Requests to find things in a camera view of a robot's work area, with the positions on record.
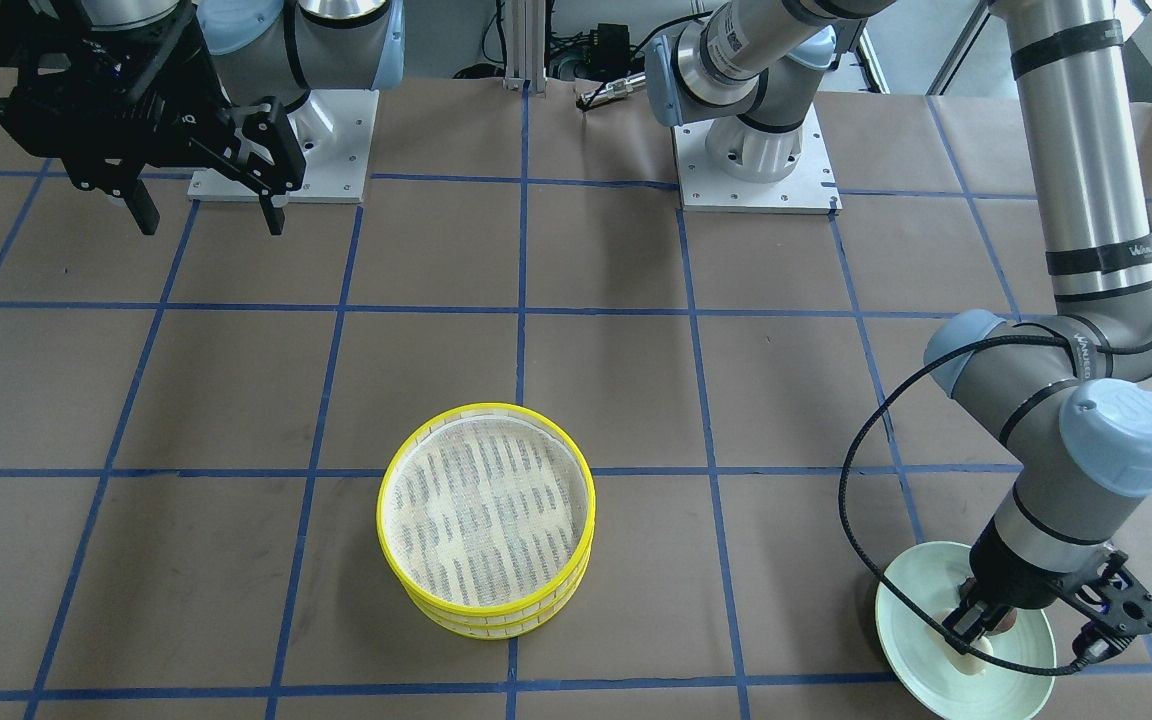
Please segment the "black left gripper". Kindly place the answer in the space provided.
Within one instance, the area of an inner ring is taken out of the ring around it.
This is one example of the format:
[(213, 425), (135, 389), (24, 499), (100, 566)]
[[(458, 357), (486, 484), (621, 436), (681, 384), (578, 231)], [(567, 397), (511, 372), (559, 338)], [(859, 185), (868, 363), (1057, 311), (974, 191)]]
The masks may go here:
[(1138, 635), (1152, 632), (1152, 592), (1126, 569), (1123, 551), (1105, 544), (1087, 551), (1091, 556), (1070, 571), (1039, 568), (1011, 551), (991, 521), (969, 552), (972, 578), (943, 617), (946, 641), (992, 657), (990, 630), (1007, 611), (1043, 611), (1061, 601), (1087, 617), (1073, 642), (1075, 655), (1119, 655)]

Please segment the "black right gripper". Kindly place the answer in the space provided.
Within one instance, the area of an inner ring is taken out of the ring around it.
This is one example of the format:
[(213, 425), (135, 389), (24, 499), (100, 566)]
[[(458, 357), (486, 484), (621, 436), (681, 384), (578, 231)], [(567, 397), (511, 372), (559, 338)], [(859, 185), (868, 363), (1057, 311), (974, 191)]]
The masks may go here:
[(230, 103), (197, 20), (97, 29), (36, 20), (8, 99), (8, 132), (29, 154), (65, 161), (77, 185), (126, 191), (142, 234), (160, 211), (143, 167), (218, 170), (259, 195), (270, 236), (303, 182), (291, 119), (275, 97)]

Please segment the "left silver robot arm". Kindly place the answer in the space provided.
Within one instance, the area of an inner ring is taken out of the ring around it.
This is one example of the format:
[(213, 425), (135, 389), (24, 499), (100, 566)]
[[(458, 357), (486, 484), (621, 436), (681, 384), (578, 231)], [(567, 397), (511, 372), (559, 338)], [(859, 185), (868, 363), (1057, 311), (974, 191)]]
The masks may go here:
[[(1005, 20), (1055, 314), (961, 313), (924, 372), (1021, 462), (969, 553), (957, 602), (934, 621), (961, 653), (1016, 611), (1066, 602), (1087, 617), (1076, 666), (1152, 632), (1152, 594), (1111, 548), (1152, 495), (1152, 223), (1108, 1), (991, 1)], [(728, 1), (646, 51), (664, 126), (707, 120), (707, 152), (741, 181), (794, 170), (827, 37), (882, 1)]]

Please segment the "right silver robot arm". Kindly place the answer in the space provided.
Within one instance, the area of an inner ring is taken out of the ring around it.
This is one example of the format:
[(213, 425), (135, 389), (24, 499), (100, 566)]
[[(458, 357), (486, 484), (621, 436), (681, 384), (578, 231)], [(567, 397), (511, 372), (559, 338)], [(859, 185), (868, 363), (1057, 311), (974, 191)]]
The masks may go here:
[(142, 174), (191, 170), (196, 200), (364, 196), (379, 94), (404, 69), (401, 1), (35, 1), (0, 124), (70, 183), (160, 214)]

